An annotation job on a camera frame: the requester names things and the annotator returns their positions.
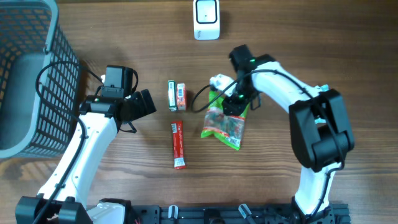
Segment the green gummy candy bag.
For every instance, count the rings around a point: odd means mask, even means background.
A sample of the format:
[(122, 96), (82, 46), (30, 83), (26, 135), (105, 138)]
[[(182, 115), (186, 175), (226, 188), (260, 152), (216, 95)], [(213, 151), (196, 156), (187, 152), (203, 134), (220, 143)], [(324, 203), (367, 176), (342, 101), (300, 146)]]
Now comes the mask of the green gummy candy bag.
[(223, 113), (222, 102), (223, 97), (220, 97), (208, 107), (200, 137), (214, 136), (238, 151), (241, 148), (249, 106), (239, 116), (227, 116)]

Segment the red stick packet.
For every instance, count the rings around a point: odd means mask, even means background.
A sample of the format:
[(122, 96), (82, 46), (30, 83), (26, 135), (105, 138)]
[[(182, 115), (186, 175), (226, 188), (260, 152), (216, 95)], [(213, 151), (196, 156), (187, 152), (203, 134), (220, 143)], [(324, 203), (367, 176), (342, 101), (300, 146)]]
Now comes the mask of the red stick packet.
[(174, 168), (185, 169), (187, 167), (183, 151), (183, 125), (182, 121), (172, 121), (172, 137), (174, 150)]

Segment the light blue tissue pack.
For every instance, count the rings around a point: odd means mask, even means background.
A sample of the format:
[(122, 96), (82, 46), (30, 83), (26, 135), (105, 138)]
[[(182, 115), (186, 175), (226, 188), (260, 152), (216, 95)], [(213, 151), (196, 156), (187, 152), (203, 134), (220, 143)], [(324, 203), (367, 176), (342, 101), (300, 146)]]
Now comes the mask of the light blue tissue pack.
[[(324, 84), (322, 86), (315, 86), (315, 89), (318, 91), (318, 94), (320, 94), (321, 92), (328, 91), (330, 88), (328, 84)], [(324, 103), (321, 103), (321, 108), (326, 116), (326, 106)], [(326, 120), (322, 115), (317, 115), (315, 117), (315, 124), (326, 124)]]

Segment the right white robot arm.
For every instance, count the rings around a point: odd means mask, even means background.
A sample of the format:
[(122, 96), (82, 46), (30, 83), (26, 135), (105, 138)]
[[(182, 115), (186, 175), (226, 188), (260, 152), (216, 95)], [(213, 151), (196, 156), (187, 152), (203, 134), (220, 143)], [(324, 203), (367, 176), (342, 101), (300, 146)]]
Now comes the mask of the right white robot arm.
[(288, 113), (292, 149), (302, 166), (293, 197), (295, 221), (326, 217), (333, 176), (345, 168), (346, 155), (354, 148), (342, 95), (305, 84), (270, 55), (253, 56), (247, 45), (235, 47), (229, 60), (237, 78), (225, 87), (231, 93), (222, 102), (224, 114), (240, 115), (260, 93)]

